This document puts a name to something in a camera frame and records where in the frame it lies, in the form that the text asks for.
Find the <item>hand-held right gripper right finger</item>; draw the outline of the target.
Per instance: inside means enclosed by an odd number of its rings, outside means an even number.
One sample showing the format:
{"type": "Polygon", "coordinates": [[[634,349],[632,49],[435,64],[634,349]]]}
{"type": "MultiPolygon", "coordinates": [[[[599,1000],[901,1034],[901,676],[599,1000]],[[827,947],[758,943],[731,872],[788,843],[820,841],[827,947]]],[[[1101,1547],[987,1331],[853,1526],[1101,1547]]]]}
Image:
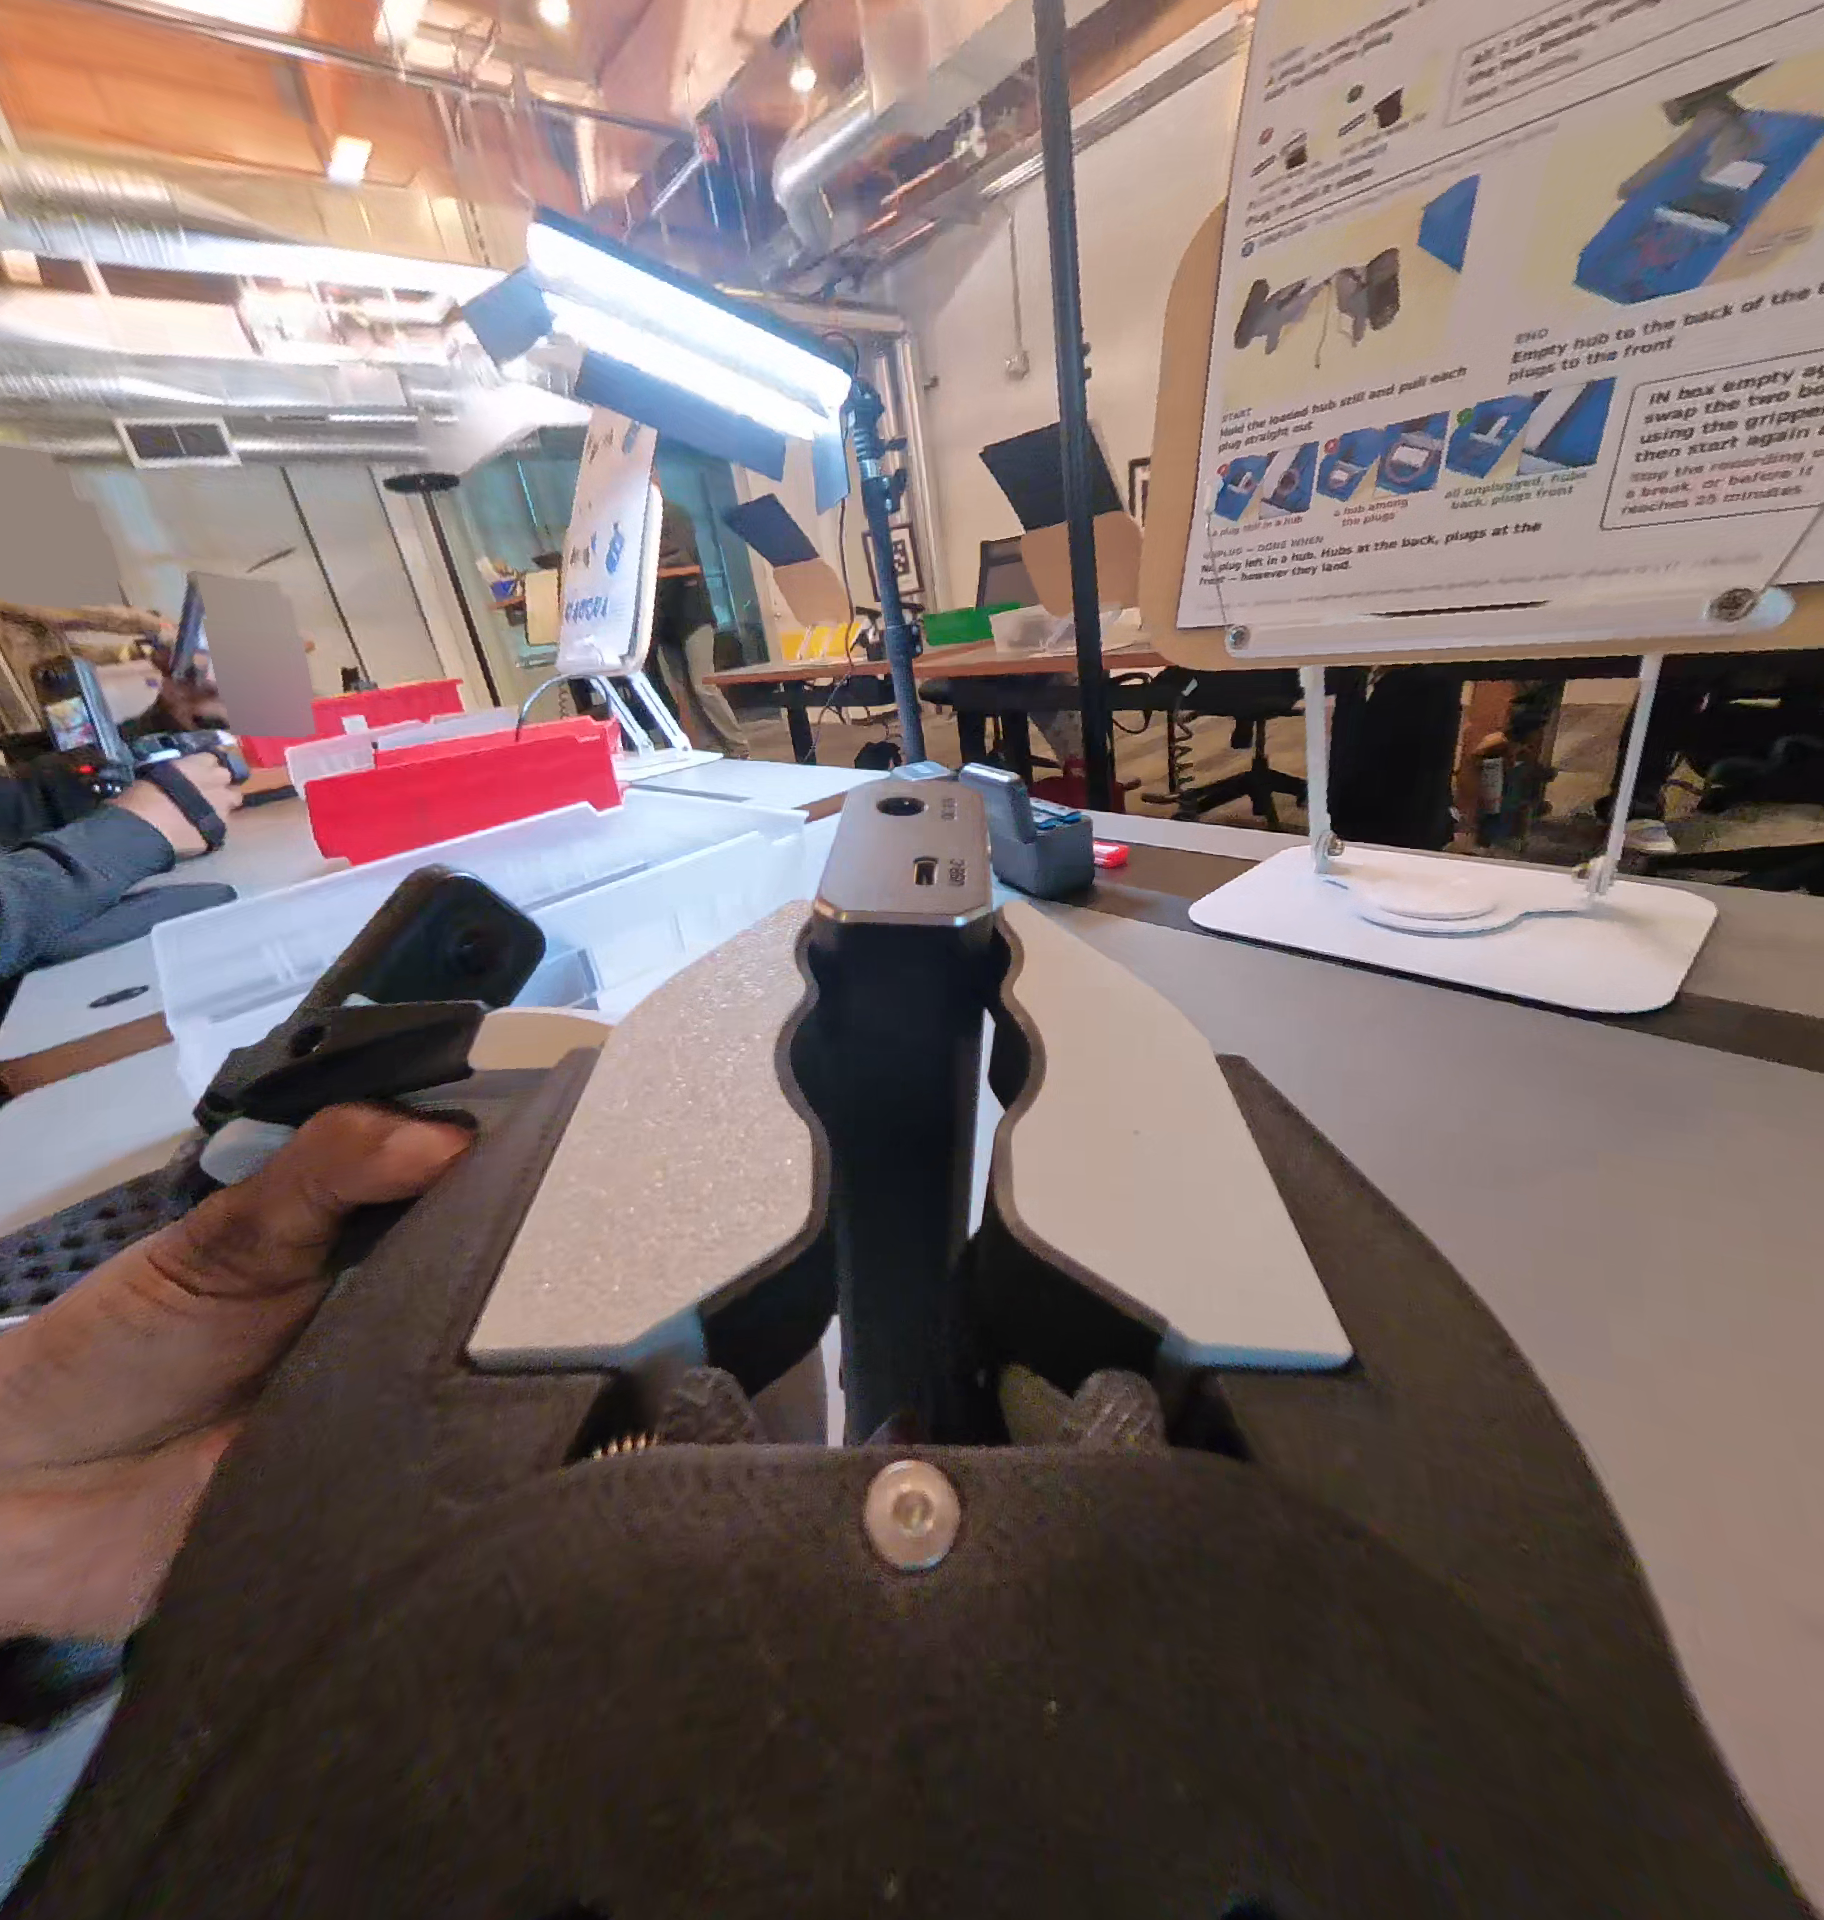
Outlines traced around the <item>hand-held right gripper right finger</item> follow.
{"type": "Polygon", "coordinates": [[[1355,1361],[1206,1030],[1064,921],[1002,909],[974,1307],[991,1354],[1073,1393],[1355,1361]]]}

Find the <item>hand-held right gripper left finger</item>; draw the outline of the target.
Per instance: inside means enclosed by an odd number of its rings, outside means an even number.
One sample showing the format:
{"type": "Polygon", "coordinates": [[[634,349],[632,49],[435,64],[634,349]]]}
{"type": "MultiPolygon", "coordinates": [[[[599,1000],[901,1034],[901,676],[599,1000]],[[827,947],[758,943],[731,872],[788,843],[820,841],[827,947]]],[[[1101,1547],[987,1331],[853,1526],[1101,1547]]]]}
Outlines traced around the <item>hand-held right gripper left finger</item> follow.
{"type": "Polygon", "coordinates": [[[781,904],[613,1027],[470,1331],[479,1372],[619,1373],[655,1401],[701,1366],[750,1397],[811,1367],[825,1180],[781,1060],[809,920],[781,904]]]}

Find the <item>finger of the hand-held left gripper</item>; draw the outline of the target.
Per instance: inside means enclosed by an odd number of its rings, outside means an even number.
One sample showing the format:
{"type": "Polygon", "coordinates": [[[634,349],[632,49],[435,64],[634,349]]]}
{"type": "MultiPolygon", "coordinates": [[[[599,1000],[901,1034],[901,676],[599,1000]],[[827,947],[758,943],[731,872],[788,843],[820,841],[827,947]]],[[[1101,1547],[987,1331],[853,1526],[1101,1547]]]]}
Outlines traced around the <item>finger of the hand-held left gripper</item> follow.
{"type": "Polygon", "coordinates": [[[515,1006],[487,1012],[467,1045],[472,1076],[548,1071],[579,1051],[601,1051],[613,1037],[610,1021],[574,1009],[515,1006]]]}

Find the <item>clear plastic bin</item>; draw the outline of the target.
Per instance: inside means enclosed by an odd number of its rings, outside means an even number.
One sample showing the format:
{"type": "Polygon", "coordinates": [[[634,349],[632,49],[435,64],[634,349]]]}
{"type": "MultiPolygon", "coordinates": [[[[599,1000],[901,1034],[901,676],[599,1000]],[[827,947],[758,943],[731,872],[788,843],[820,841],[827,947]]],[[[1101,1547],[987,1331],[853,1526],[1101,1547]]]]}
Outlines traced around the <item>clear plastic bin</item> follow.
{"type": "Polygon", "coordinates": [[[545,935],[517,1006],[616,1021],[700,954],[817,893],[839,821],[646,789],[237,901],[152,935],[181,1082],[296,1009],[398,884],[427,864],[479,877],[545,935]]]}

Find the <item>black usb hub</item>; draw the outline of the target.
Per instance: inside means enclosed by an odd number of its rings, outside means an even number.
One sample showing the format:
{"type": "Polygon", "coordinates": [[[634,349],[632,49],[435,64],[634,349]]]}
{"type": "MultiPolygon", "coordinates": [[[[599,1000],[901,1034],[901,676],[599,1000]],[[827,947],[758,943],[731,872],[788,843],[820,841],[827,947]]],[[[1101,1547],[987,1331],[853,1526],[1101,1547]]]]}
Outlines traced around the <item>black usb hub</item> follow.
{"type": "Polygon", "coordinates": [[[805,964],[796,1070],[827,1146],[847,1437],[982,1442],[974,1153],[1003,964],[984,804],[959,779],[855,789],[805,964]]]}

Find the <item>silver duct elbow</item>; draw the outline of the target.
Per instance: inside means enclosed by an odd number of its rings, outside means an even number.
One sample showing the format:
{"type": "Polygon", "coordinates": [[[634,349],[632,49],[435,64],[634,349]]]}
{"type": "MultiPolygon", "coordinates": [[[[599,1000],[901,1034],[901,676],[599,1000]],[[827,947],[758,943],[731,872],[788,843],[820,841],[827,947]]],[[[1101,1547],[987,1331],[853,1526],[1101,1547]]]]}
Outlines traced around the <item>silver duct elbow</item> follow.
{"type": "Polygon", "coordinates": [[[893,142],[937,138],[956,123],[974,123],[988,96],[1035,79],[1035,62],[1026,57],[1006,73],[941,67],[889,101],[880,84],[855,84],[825,114],[786,140],[772,161],[772,193],[796,258],[821,258],[855,243],[858,228],[843,228],[839,203],[831,199],[839,181],[870,167],[893,142]]]}

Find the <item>person's left hand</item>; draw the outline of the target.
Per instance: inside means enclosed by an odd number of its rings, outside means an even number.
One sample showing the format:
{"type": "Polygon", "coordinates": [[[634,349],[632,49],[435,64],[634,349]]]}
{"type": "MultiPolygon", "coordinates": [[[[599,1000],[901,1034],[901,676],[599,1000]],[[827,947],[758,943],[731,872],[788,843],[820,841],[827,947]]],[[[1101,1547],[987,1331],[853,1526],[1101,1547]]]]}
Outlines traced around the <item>person's left hand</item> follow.
{"type": "Polygon", "coordinates": [[[326,1111],[0,1334],[0,1647],[120,1642],[152,1616],[348,1228],[420,1197],[470,1142],[450,1123],[326,1111]]]}

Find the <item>red plastic bin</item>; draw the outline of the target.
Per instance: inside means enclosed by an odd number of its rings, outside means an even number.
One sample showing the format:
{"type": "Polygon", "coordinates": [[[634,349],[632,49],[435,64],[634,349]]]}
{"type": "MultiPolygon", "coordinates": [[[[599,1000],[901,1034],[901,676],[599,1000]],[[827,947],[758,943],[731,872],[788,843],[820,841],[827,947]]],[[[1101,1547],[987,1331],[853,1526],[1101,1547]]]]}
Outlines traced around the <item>red plastic bin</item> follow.
{"type": "Polygon", "coordinates": [[[616,721],[574,716],[384,751],[365,769],[309,783],[302,804],[323,856],[368,866],[573,804],[616,808],[619,742],[616,721]]]}
{"type": "Polygon", "coordinates": [[[311,702],[309,732],[240,734],[239,747],[251,767],[273,767],[287,751],[345,732],[375,732],[384,726],[423,724],[466,711],[459,679],[412,682],[377,689],[351,689],[318,696],[311,702]]]}

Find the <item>instruction poster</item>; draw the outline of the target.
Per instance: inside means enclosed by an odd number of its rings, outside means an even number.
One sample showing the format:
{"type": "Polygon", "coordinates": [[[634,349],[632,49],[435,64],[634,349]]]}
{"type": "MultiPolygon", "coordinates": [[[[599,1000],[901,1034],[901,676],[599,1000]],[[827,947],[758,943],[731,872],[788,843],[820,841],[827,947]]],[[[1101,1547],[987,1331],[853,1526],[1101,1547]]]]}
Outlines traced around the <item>instruction poster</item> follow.
{"type": "Polygon", "coordinates": [[[663,505],[659,432],[593,407],[563,553],[560,676],[613,677],[644,666],[656,626],[663,505]]]}
{"type": "Polygon", "coordinates": [[[1277,3],[1184,629],[1824,586],[1824,3],[1277,3]]]}

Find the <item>black floor lamp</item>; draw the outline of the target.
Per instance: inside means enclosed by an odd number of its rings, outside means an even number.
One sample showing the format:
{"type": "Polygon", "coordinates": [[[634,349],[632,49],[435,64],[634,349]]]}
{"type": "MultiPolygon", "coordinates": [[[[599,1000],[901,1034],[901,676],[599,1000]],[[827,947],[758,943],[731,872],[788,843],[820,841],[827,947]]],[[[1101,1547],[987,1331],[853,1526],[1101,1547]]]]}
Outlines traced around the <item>black floor lamp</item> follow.
{"type": "Polygon", "coordinates": [[[459,486],[459,478],[450,471],[440,470],[400,470],[381,478],[384,492],[393,492],[400,499],[415,501],[419,505],[419,515],[425,522],[427,535],[434,543],[440,566],[444,569],[448,582],[448,601],[450,606],[467,636],[467,651],[474,666],[474,677],[485,694],[485,702],[489,708],[500,704],[500,687],[498,677],[494,672],[494,656],[487,647],[487,639],[477,622],[470,594],[466,580],[461,577],[450,538],[446,527],[446,517],[443,501],[446,496],[455,492],[459,486]]]}

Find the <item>black office chair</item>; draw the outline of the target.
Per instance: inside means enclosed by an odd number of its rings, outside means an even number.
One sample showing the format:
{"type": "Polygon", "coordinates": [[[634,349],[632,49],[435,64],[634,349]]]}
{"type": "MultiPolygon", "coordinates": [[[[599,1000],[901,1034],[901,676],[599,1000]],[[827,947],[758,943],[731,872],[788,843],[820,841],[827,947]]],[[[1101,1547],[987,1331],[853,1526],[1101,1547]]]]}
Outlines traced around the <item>black office chair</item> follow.
{"type": "Polygon", "coordinates": [[[1152,806],[1165,806],[1184,823],[1209,813],[1247,804],[1267,831],[1280,831],[1280,801],[1305,804],[1307,784],[1276,769],[1270,758],[1272,724],[1302,716],[1302,686],[1285,671],[1236,671],[1197,676],[1166,666],[1150,684],[1150,713],[1165,721],[1165,787],[1148,791],[1152,806]],[[1228,722],[1231,751],[1243,754],[1243,769],[1218,779],[1197,779],[1193,772],[1197,722],[1228,722]]]}

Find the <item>wooden table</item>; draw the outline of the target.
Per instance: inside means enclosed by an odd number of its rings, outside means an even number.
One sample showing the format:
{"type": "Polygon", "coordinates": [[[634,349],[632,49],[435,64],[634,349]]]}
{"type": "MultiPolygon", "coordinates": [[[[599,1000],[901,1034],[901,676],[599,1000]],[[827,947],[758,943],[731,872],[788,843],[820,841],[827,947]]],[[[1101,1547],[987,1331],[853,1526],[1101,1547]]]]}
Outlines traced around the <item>wooden table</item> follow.
{"type": "MultiPolygon", "coordinates": [[[[1077,710],[1077,661],[1068,654],[1010,656],[996,642],[951,644],[914,661],[914,682],[952,686],[939,698],[959,732],[960,753],[1008,766],[1031,778],[1035,756],[1026,713],[1034,710],[1077,710]]],[[[844,694],[895,693],[884,661],[823,657],[734,666],[707,676],[707,686],[779,702],[796,762],[820,761],[816,710],[837,704],[844,694]]]]}

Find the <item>black perforated pad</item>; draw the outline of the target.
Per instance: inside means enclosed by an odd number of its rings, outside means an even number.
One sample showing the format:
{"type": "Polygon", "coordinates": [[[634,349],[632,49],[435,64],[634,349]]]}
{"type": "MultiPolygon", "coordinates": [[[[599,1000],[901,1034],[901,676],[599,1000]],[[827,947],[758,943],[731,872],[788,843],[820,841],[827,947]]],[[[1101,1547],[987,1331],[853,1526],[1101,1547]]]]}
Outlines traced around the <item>black perforated pad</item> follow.
{"type": "Polygon", "coordinates": [[[105,1259],[216,1189],[197,1163],[173,1163],[0,1234],[0,1331],[59,1303],[105,1259]]]}

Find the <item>black light flag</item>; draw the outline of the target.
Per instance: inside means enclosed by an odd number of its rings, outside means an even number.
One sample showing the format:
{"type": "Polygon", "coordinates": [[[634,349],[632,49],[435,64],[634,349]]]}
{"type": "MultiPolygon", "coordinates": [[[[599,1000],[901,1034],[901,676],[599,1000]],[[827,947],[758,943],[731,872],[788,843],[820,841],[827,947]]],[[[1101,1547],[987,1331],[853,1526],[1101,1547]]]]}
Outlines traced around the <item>black light flag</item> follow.
{"type": "Polygon", "coordinates": [[[772,569],[817,564],[816,538],[793,519],[777,492],[737,501],[723,511],[723,522],[772,569]]]}
{"type": "MultiPolygon", "coordinates": [[[[1020,532],[1066,526],[1066,453],[1059,423],[987,444],[981,449],[996,486],[1019,519],[1020,532]]],[[[1122,512],[1126,501],[1092,425],[1086,426],[1086,478],[1092,517],[1122,512]]]]}

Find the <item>black light stand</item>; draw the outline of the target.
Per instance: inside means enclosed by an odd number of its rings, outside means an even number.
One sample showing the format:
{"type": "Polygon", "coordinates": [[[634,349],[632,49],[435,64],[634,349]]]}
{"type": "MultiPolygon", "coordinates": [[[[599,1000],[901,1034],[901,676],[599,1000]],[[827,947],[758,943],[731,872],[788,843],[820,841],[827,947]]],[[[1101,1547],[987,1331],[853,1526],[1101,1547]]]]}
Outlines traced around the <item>black light stand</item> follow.
{"type": "Polygon", "coordinates": [[[908,441],[886,432],[886,402],[877,386],[859,371],[853,372],[841,418],[858,476],[866,543],[876,561],[880,635],[898,716],[901,772],[909,772],[914,766],[924,766],[929,754],[924,708],[914,671],[919,639],[906,604],[896,561],[896,515],[909,486],[908,441]]]}

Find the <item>clear plastic container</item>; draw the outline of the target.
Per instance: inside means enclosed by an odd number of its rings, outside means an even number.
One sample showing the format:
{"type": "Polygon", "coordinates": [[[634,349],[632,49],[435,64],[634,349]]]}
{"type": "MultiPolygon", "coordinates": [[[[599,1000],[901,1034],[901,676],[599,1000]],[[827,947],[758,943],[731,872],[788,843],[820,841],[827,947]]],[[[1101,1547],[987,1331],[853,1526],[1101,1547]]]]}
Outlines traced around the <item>clear plastic container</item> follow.
{"type": "MultiPolygon", "coordinates": [[[[1077,619],[1042,604],[988,612],[991,647],[997,661],[1046,661],[1077,654],[1077,619]]],[[[1137,611],[1102,606],[1101,649],[1113,654],[1137,642],[1137,611]]]]}

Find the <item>led light panel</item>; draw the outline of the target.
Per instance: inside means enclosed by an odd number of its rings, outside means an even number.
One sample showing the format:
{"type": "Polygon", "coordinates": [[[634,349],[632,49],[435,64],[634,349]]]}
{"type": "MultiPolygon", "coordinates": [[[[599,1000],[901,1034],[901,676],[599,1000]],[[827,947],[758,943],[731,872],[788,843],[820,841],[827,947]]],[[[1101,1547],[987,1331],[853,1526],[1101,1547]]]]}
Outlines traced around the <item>led light panel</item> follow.
{"type": "Polygon", "coordinates": [[[503,369],[545,340],[579,349],[570,392],[772,479],[813,459],[816,511],[851,492],[850,361],[799,323],[539,211],[526,260],[459,308],[503,369]]]}

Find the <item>wooden poster board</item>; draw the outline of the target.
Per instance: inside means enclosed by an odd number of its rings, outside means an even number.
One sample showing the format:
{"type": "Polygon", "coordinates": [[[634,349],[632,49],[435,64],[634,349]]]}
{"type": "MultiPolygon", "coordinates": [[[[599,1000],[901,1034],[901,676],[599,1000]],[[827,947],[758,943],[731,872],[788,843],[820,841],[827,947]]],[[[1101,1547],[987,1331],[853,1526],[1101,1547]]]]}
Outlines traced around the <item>wooden poster board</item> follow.
{"type": "Polygon", "coordinates": [[[1211,335],[1227,205],[1199,228],[1172,276],[1154,419],[1152,498],[1140,554],[1140,633],[1175,666],[1260,671],[1322,666],[1463,666],[1579,663],[1644,654],[1680,657],[1824,651],[1824,586],[1763,589],[1741,617],[1720,617],[1708,589],[1634,601],[1598,594],[1553,602],[1396,611],[1277,611],[1186,629],[1179,601],[1199,519],[1200,459],[1211,396],[1211,335]]]}

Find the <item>black round-headed pole stand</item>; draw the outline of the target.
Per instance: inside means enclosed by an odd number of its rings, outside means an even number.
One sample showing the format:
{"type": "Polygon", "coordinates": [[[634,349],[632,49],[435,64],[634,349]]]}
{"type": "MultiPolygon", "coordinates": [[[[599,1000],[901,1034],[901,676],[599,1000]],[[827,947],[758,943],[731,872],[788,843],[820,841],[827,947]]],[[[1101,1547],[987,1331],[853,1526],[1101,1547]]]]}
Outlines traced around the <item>black round-headed pole stand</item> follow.
{"type": "Polygon", "coordinates": [[[1035,70],[1041,101],[1044,226],[1050,273],[1056,376],[1066,436],[1066,522],[1073,616],[1077,619],[1077,687],[1082,731],[1082,767],[1090,811],[1113,811],[1116,724],[1110,676],[1101,649],[1098,554],[1090,482],[1086,478],[1086,426],[1090,425],[1090,367],[1077,239],[1077,151],[1071,99],[1068,20],[1064,3],[1034,3],[1035,70]]]}

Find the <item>silver ventilation duct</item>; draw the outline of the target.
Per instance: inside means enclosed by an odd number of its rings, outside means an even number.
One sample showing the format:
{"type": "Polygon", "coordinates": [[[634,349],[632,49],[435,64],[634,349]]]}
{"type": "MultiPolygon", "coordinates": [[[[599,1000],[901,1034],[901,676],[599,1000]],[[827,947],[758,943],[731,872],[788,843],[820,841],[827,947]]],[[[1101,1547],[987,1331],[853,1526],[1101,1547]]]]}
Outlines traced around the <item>silver ventilation duct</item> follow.
{"type": "Polygon", "coordinates": [[[0,288],[0,446],[124,463],[135,428],[212,428],[239,460],[380,463],[466,389],[444,361],[261,354],[227,307],[0,288]]]}

